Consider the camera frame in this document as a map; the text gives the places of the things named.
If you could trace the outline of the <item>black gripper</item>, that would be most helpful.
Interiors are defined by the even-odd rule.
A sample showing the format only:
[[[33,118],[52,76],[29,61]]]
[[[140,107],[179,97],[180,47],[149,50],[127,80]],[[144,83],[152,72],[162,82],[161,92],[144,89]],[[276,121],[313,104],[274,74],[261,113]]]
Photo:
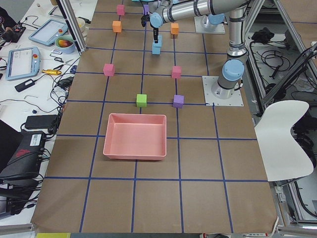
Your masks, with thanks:
[[[144,14],[141,17],[141,25],[142,25],[142,27],[146,27],[148,22],[150,22],[150,16],[148,14]],[[150,23],[150,26],[153,29],[154,43],[157,44],[159,42],[159,29],[155,28],[151,23]]]

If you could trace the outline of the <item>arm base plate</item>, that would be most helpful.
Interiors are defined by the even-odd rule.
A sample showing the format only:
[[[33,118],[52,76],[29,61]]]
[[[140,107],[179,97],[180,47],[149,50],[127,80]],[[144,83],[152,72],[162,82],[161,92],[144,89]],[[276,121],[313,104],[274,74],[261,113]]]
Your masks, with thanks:
[[[211,23],[204,24],[203,20],[206,22],[208,18],[206,16],[196,16],[194,17],[195,31],[200,34],[225,34],[224,24],[220,23],[218,25],[213,25]]]
[[[244,106],[238,82],[232,89],[223,89],[218,84],[218,76],[202,76],[202,81],[206,106]]]

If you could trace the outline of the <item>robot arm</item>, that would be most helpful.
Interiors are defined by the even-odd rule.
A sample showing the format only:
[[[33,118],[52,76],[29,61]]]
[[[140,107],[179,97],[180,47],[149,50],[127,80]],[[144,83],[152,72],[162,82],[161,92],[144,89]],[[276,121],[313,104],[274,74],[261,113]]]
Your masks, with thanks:
[[[245,71],[243,57],[247,53],[245,46],[247,5],[247,0],[218,0],[213,5],[216,13],[228,13],[229,16],[227,61],[223,65],[214,89],[215,95],[220,99],[228,99],[232,96],[237,82]]]
[[[169,22],[181,19],[218,15],[247,6],[246,0],[186,0],[174,4],[171,0],[147,1],[150,13],[150,26],[153,28],[154,42],[158,43],[159,28]]]

